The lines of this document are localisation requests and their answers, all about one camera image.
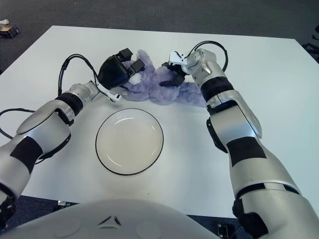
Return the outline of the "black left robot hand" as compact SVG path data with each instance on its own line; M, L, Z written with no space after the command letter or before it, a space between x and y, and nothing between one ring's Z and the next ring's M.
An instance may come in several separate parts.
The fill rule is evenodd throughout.
M110 90L120 87L136 73L145 69L145 64L138 59L126 67L123 63L131 61L133 53L129 48L119 51L105 60L99 70L98 82Z

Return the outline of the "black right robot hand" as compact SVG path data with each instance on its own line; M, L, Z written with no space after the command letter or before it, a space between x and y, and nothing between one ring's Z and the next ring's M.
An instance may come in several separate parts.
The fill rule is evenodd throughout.
M185 81L187 73L182 70L180 65L173 65L172 63L165 62L162 66L176 73L171 80L160 82L162 87L179 87Z

